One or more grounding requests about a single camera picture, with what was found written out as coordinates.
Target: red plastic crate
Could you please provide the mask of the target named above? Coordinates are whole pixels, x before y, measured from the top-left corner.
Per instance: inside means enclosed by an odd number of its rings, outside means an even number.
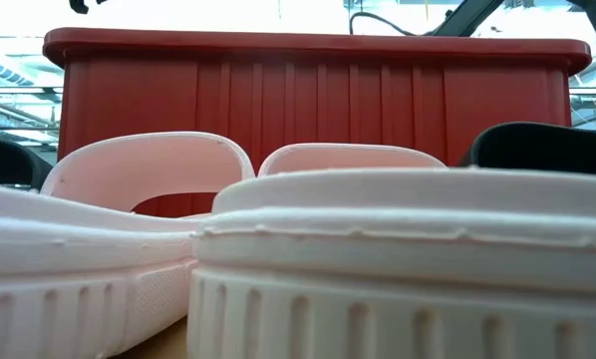
[[[196,130],[233,139],[256,168],[300,142],[404,146],[455,165],[495,124],[569,126],[568,76],[591,61],[575,40],[72,28],[48,33],[44,53],[66,69],[60,157],[116,136]],[[177,195],[142,210],[185,215],[210,200]]]

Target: wooden surface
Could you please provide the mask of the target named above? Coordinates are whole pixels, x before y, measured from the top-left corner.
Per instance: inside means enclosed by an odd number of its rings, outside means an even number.
[[[187,318],[180,319],[152,339],[114,359],[187,359],[185,336]]]

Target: cable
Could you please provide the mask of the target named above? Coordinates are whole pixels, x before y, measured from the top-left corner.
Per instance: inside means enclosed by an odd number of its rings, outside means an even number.
[[[401,29],[398,25],[392,23],[391,21],[389,21],[389,20],[387,20],[387,19],[385,19],[383,17],[380,17],[380,16],[378,16],[376,14],[364,12],[364,11],[357,12],[357,13],[353,14],[352,17],[351,17],[351,19],[349,19],[349,34],[351,34],[351,35],[354,34],[354,19],[357,18],[357,17],[359,17],[359,16],[360,17],[368,17],[368,18],[372,18],[374,20],[381,21],[381,22],[383,22],[383,23],[391,26],[392,28],[394,28],[394,30],[398,31],[399,33],[401,33],[403,35],[407,35],[407,36],[418,36],[418,35],[416,35],[414,33],[411,33],[411,32],[409,32],[407,30]]]

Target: red bin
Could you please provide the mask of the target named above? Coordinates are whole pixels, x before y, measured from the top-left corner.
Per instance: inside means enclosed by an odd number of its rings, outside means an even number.
[[[74,28],[48,33],[44,54],[66,70],[59,157],[194,130],[233,139],[256,168],[301,142],[403,146],[455,165],[490,126],[570,126],[568,76],[591,61],[576,40]],[[210,201],[168,196],[142,211],[187,215]]]

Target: foam sole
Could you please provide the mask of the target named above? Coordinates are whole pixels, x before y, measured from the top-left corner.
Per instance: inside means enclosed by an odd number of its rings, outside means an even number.
[[[189,358],[596,358],[596,177],[275,175],[196,233]]]
[[[0,188],[0,359],[107,358],[182,318],[195,226]]]

